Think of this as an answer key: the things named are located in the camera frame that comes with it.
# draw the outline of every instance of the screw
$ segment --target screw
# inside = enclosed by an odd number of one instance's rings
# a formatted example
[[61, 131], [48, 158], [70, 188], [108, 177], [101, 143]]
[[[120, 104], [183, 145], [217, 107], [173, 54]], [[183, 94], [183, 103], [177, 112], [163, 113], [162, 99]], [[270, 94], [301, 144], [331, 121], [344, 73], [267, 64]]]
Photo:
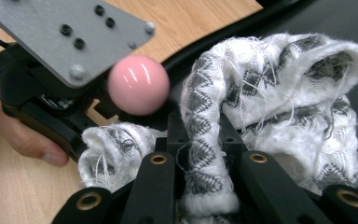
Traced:
[[101, 7], [100, 5], [97, 5], [95, 7], [95, 13], [98, 15], [98, 16], [102, 16], [104, 14], [104, 8]]
[[113, 28], [113, 26], [115, 25], [115, 21], [112, 18], [109, 17], [109, 18], [106, 19], [106, 25], [109, 28]]
[[130, 41], [130, 42], [128, 43], [128, 46], [129, 46], [130, 49], [136, 49], [136, 43], [133, 42], [133, 41]]
[[61, 27], [61, 34], [69, 36], [72, 33], [72, 27], [70, 27], [68, 24], [63, 24]]
[[86, 42], [84, 42], [84, 40], [82, 38], [77, 38], [74, 42], [74, 46], [77, 49], [83, 49], [85, 45], [86, 45]]
[[153, 22], [147, 22], [146, 25], [145, 25], [145, 31], [148, 33], [148, 34], [153, 34], [154, 31], [156, 30], [156, 26]]
[[86, 69], [81, 64], [74, 64], [71, 67], [69, 75], [71, 76], [71, 78], [80, 81], [86, 75]]

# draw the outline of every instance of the black plastic part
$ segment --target black plastic part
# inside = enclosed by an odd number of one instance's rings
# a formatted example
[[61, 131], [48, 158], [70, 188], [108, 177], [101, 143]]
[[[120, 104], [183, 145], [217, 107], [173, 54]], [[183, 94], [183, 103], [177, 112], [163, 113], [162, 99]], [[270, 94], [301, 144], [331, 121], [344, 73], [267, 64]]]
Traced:
[[220, 114], [219, 138], [223, 142], [222, 150], [226, 152], [226, 167], [228, 170], [238, 169], [240, 165], [240, 157], [242, 153], [246, 152], [248, 149], [225, 114]]
[[174, 173], [171, 154], [159, 151], [145, 156], [120, 223], [175, 223]]
[[[81, 134], [96, 126], [85, 114], [91, 103], [89, 94], [90, 90], [64, 87], [20, 45], [0, 52], [0, 97], [4, 112], [59, 144], [74, 161], [86, 149]], [[43, 95], [80, 96], [75, 98], [76, 103], [62, 110], [40, 100]]]
[[167, 151], [167, 138], [166, 137], [158, 137], [156, 138], [156, 146], [155, 146], [155, 152]]
[[126, 208], [127, 200], [129, 199], [133, 180], [112, 193], [112, 202], [109, 207], [109, 211], [105, 216], [104, 223], [116, 224], [120, 223], [124, 209]]
[[176, 159], [175, 198], [182, 197], [185, 188], [185, 171], [189, 168], [189, 146], [182, 117], [179, 112], [172, 112], [168, 116], [167, 152], [171, 153]]
[[358, 189], [330, 186], [324, 190], [320, 205], [334, 223], [358, 223]]
[[267, 223], [331, 223], [267, 153], [248, 151], [242, 154], [241, 180]]
[[104, 223], [112, 202], [109, 190], [86, 188], [72, 195], [52, 221], [53, 224]]

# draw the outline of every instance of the bolt hole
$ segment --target bolt hole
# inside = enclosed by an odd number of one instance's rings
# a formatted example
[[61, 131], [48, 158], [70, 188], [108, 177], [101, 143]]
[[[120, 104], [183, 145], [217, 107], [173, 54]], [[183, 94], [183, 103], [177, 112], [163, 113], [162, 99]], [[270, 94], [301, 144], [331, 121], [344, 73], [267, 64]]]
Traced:
[[357, 193], [355, 193], [351, 190], [339, 189], [337, 191], [337, 196], [342, 202], [344, 202], [352, 207], [358, 208], [358, 194]]
[[79, 210], [86, 211], [96, 207], [100, 204], [102, 197], [95, 191], [84, 193], [76, 203], [76, 207]]
[[152, 156], [152, 158], [150, 158], [150, 161], [153, 163], [153, 164], [162, 164], [164, 162], [167, 161], [167, 157], [164, 156], [164, 155], [161, 155], [161, 154], [158, 154], [158, 155], [155, 155], [155, 156]]
[[252, 154], [250, 156], [250, 159], [251, 159], [251, 161], [254, 161], [257, 163], [264, 163], [268, 160], [266, 156], [264, 156], [262, 154], [258, 154], [258, 153]]

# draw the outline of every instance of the pink ball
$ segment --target pink ball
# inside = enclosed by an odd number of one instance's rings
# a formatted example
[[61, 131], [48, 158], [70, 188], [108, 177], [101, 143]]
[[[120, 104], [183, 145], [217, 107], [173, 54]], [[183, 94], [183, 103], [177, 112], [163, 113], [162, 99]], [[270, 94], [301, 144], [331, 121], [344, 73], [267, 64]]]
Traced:
[[160, 63], [144, 55], [131, 55], [114, 65], [107, 88], [118, 108], [131, 115], [145, 116], [165, 103], [170, 81]]

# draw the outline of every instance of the white cloth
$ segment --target white cloth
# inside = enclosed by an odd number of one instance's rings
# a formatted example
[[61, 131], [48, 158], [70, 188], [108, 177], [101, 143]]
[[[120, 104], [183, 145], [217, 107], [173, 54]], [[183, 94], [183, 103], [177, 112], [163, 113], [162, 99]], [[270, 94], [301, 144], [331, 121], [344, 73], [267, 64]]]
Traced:
[[[249, 149], [272, 155], [299, 186], [358, 188], [358, 124], [345, 96], [357, 83], [358, 44], [326, 35], [230, 38], [204, 52], [180, 103], [190, 141], [182, 222], [235, 220], [240, 203], [218, 142], [222, 112]], [[86, 130], [83, 181], [120, 188], [165, 134], [129, 123]]]

